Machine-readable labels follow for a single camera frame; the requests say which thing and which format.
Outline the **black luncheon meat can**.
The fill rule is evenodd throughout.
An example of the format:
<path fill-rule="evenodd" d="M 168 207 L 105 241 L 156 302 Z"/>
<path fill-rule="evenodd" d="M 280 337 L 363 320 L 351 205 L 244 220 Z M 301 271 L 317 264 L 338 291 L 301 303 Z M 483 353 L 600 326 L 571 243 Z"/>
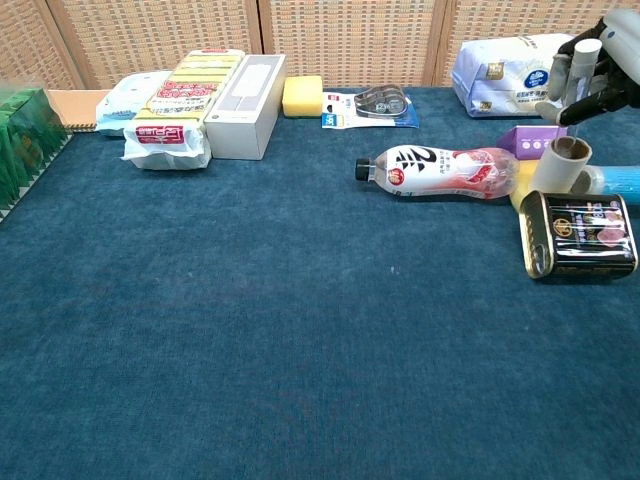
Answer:
<path fill-rule="evenodd" d="M 618 279 L 640 264 L 619 194 L 534 190 L 520 203 L 519 225 L 525 269 L 535 280 Z"/>

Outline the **small purple box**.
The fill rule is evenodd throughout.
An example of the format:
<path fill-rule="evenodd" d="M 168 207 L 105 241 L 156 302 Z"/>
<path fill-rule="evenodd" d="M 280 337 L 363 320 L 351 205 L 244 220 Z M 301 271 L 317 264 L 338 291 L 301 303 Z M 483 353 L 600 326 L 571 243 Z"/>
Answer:
<path fill-rule="evenodd" d="M 567 128 L 557 125 L 517 125 L 499 138 L 497 146 L 518 160 L 538 160 L 553 140 L 566 134 Z"/>

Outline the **dark blue table cloth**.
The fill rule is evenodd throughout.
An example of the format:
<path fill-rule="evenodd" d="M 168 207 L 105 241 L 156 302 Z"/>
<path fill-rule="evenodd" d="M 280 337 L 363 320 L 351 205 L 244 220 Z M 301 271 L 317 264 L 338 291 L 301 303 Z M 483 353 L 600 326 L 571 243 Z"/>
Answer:
<path fill-rule="evenodd" d="M 640 270 L 535 282 L 508 200 L 356 181 L 512 127 L 411 97 L 199 171 L 75 136 L 0 222 L 0 480 L 640 480 Z"/>

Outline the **long white power strip box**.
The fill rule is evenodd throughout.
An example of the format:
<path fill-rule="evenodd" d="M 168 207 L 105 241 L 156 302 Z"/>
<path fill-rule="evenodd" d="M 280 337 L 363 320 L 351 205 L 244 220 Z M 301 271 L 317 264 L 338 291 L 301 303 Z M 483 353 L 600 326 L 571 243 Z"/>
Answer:
<path fill-rule="evenodd" d="M 205 118 L 214 158 L 263 158 L 281 108 L 286 73 L 283 54 L 250 54 L 241 60 Z"/>

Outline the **woven wooden folding screen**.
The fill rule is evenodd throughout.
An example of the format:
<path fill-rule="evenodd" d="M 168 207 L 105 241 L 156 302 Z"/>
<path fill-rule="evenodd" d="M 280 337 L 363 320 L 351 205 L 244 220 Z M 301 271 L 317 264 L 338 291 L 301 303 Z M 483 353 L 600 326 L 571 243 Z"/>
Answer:
<path fill-rule="evenodd" d="M 464 41 L 578 34 L 615 8 L 640 0 L 0 0 L 0 81 L 107 89 L 209 47 L 330 87 L 447 86 Z"/>

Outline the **correction tape blister pack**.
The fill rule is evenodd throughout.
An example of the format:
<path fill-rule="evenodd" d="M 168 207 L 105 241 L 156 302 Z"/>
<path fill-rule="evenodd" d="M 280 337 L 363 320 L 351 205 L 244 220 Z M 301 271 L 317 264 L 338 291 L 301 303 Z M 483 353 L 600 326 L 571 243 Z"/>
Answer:
<path fill-rule="evenodd" d="M 418 128 L 420 124 L 409 96 L 401 87 L 387 84 L 359 93 L 325 92 L 321 126 L 325 129 Z"/>

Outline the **blue tube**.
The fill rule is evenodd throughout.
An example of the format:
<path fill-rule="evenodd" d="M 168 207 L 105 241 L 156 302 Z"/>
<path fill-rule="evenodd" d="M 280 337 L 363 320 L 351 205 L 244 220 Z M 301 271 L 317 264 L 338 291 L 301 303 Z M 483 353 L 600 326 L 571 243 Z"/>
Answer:
<path fill-rule="evenodd" d="M 619 194 L 627 204 L 640 205 L 640 166 L 586 165 L 570 190 L 574 194 Z"/>

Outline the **yellow green sponge pack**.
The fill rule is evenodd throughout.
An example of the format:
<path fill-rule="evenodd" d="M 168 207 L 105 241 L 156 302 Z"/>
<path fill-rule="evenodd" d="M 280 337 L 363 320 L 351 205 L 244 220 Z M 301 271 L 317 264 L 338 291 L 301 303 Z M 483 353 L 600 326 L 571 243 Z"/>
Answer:
<path fill-rule="evenodd" d="M 204 120 L 244 57 L 238 49 L 189 52 L 123 129 L 122 159 L 146 170 L 207 167 Z"/>

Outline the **brown spiral notebook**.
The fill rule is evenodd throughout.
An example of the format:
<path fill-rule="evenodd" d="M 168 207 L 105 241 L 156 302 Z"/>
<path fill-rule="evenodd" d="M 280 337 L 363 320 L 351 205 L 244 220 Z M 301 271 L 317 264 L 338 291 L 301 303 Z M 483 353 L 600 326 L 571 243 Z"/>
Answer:
<path fill-rule="evenodd" d="M 47 89 L 45 93 L 67 131 L 93 132 L 96 128 L 96 107 L 109 90 Z"/>

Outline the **white blue tissue pack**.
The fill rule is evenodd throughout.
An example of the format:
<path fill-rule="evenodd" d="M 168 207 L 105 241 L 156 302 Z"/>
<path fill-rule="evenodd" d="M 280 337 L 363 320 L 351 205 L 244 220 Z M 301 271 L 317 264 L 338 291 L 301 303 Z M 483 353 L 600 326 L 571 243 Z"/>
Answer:
<path fill-rule="evenodd" d="M 569 34 L 537 34 L 464 42 L 452 86 L 471 117 L 527 117 L 547 99 L 550 68 Z"/>

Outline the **drink bottle black cap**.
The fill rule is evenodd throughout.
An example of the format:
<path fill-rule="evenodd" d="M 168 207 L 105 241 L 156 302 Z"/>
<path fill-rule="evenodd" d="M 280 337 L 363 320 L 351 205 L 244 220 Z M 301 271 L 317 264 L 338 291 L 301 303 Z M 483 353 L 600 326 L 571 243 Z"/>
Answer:
<path fill-rule="evenodd" d="M 374 182 L 386 192 L 404 197 L 461 195 L 492 200 L 516 188 L 519 161 L 497 147 L 471 150 L 399 145 L 375 158 L 360 158 L 355 179 Z"/>

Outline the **yellow sponge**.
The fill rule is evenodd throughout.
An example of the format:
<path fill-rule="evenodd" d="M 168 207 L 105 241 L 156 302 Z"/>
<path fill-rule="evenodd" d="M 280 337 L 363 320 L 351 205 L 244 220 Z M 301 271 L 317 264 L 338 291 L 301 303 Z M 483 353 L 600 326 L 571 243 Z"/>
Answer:
<path fill-rule="evenodd" d="M 289 76 L 282 96 L 286 117 L 320 117 L 323 106 L 323 81 L 320 75 Z"/>
<path fill-rule="evenodd" d="M 521 160 L 515 176 L 515 189 L 509 195 L 512 207 L 519 211 L 522 200 L 531 192 L 530 182 L 538 166 L 538 160 Z"/>

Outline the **light blue wet wipes pack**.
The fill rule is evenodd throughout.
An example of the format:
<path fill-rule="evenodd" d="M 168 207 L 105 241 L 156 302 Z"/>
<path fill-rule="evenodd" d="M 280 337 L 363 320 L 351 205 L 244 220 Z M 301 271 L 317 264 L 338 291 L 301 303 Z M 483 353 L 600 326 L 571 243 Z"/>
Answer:
<path fill-rule="evenodd" d="M 105 136 L 122 136 L 129 121 L 170 74 L 170 70 L 159 70 L 124 77 L 96 106 L 95 130 Z"/>

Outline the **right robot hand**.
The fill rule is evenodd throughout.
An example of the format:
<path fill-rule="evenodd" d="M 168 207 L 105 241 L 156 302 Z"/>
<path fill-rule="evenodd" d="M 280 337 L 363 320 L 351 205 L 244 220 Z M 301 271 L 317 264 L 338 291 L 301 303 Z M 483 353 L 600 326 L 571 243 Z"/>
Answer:
<path fill-rule="evenodd" d="M 566 94 L 577 44 L 596 39 L 602 43 L 589 87 L 590 94 L 571 105 L 556 103 Z M 553 56 L 548 99 L 536 104 L 545 120 L 568 127 L 626 106 L 640 108 L 640 12 L 616 8 L 595 27 L 562 44 Z"/>

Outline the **clear box of green sachets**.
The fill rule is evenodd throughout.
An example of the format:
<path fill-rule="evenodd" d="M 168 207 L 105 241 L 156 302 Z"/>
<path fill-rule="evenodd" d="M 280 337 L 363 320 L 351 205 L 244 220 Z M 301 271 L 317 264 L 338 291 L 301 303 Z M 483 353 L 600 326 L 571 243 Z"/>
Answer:
<path fill-rule="evenodd" d="M 0 222 L 71 139 L 41 88 L 0 88 Z"/>

